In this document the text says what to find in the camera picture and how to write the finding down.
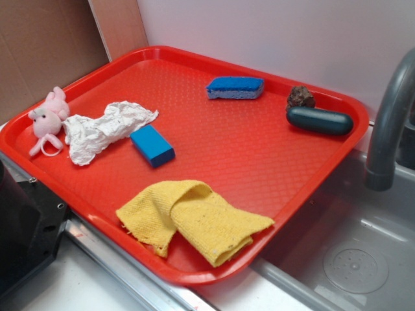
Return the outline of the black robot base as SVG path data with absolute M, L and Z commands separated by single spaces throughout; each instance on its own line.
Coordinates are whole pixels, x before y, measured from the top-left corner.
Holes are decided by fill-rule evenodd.
M 68 206 L 40 181 L 16 181 L 1 163 L 1 298 L 56 258 Z

